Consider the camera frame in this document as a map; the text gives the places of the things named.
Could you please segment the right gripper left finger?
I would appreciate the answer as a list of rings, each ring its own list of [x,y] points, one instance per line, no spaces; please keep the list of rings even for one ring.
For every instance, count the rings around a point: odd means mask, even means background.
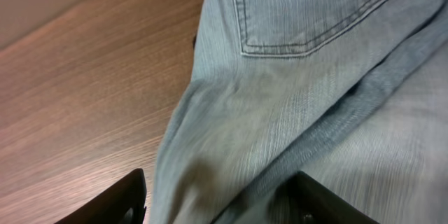
[[[146,180],[138,168],[56,224],[142,224],[145,203]]]

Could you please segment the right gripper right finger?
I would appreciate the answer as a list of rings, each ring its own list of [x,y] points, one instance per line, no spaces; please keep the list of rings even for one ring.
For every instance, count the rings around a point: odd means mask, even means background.
[[[290,177],[252,204],[233,203],[213,222],[377,223],[303,171]]]

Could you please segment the light blue denim shorts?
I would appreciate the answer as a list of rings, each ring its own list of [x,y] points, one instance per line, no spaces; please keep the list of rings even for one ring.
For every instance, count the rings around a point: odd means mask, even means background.
[[[151,223],[447,222],[447,0],[204,0]]]

